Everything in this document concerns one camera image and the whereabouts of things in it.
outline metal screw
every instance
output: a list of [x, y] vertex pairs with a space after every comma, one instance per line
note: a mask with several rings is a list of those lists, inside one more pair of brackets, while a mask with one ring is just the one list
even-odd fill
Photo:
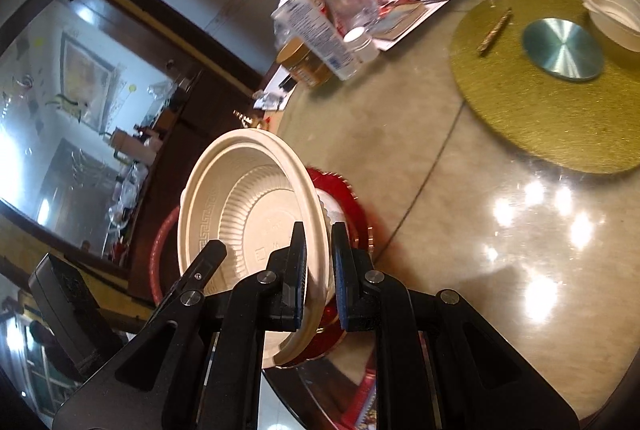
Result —
[[180, 302], [182, 305], [195, 305], [202, 300], [202, 293], [200, 291], [185, 291], [180, 295]]
[[258, 282], [261, 284], [270, 284], [274, 280], [276, 280], [276, 273], [273, 271], [265, 270], [258, 273]]
[[385, 274], [377, 269], [372, 269], [364, 273], [364, 280], [371, 284], [379, 284], [385, 279]]
[[449, 305], [455, 305], [460, 302], [460, 295], [452, 289], [445, 289], [440, 293], [440, 300]]

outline gold placemat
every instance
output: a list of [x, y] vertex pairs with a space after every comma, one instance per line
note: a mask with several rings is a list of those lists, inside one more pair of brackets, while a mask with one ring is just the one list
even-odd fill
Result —
[[[483, 58], [476, 47], [504, 14], [513, 18]], [[564, 18], [588, 30], [605, 66], [590, 82], [557, 79], [524, 52], [524, 28], [540, 18]], [[580, 0], [486, 0], [460, 22], [451, 64], [471, 108], [520, 148], [558, 165], [610, 174], [640, 164], [640, 54], [591, 23]]]

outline picture frame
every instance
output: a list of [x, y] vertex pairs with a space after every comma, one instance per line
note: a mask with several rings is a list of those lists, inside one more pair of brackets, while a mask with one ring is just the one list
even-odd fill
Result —
[[114, 65], [62, 32], [58, 96], [62, 110], [98, 133], [105, 131], [111, 87], [117, 79]]

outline cigar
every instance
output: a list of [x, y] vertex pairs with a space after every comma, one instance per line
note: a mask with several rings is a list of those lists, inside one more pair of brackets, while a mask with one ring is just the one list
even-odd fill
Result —
[[491, 29], [491, 31], [489, 31], [489, 34], [487, 34], [484, 37], [484, 40], [482, 40], [482, 43], [478, 45], [478, 54], [480, 54], [480, 56], [484, 56], [489, 51], [491, 46], [494, 45], [494, 42], [496, 41], [496, 39], [498, 38], [498, 36], [500, 35], [500, 33], [502, 32], [504, 27], [507, 25], [508, 21], [511, 19], [512, 16], [513, 16], [513, 11], [509, 7], [507, 9], [507, 12], [505, 12], [502, 15], [502, 18], [498, 20], [498, 23], [496, 23], [494, 28]]

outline white plastic bowl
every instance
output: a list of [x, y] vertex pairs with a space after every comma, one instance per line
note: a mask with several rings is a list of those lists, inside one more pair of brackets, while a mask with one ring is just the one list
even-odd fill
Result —
[[593, 23], [622, 47], [640, 52], [640, 0], [582, 0]]
[[305, 349], [333, 293], [328, 220], [311, 178], [278, 137], [257, 129], [234, 130], [200, 156], [180, 197], [180, 272], [209, 240], [219, 238], [226, 245], [227, 257], [206, 294], [229, 290], [265, 269], [271, 252], [289, 245], [297, 220], [306, 238], [302, 326], [295, 333], [267, 333], [263, 368], [290, 362]]

